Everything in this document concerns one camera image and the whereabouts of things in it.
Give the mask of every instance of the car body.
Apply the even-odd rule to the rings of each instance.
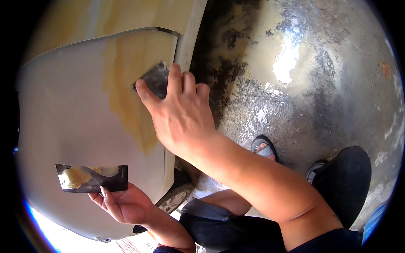
[[[207,0],[56,0],[19,70],[17,168],[35,210],[87,238],[134,235],[85,193],[63,192],[55,164],[128,165],[128,181],[158,203],[175,156],[130,86],[153,65],[188,70]]]

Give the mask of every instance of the forearm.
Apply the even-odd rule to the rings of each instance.
[[[149,217],[148,222],[141,225],[159,238],[159,244],[182,252],[195,252],[193,239],[176,219],[156,206],[152,207]]]
[[[323,201],[287,167],[242,148],[219,132],[193,143],[184,159],[276,221],[293,219]]]

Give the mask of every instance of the sleeve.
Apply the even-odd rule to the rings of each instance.
[[[344,228],[329,231],[291,250],[290,253],[301,252],[347,252],[356,251],[361,247],[361,234]]]
[[[159,246],[153,251],[153,253],[183,253],[183,252],[175,248]]]

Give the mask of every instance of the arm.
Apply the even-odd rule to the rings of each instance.
[[[209,88],[196,85],[190,72],[181,75],[180,67],[172,64],[164,100],[154,96],[142,80],[136,82],[136,89],[162,144],[277,221],[287,250],[342,228],[320,194],[293,171],[215,130]]]
[[[128,183],[128,190],[110,192],[101,187],[102,196],[89,193],[89,197],[114,219],[125,224],[139,224],[157,235],[159,246],[195,252],[195,244],[185,228],[169,214],[155,206],[149,197]]]

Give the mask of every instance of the stained concrete floor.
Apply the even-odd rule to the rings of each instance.
[[[391,195],[404,148],[403,89],[365,2],[209,0],[190,71],[211,88],[220,132],[247,149],[267,135],[302,177],[316,160],[361,146],[372,179],[352,229]],[[204,174],[196,183],[196,198],[227,188]],[[254,208],[248,215],[263,217]]]

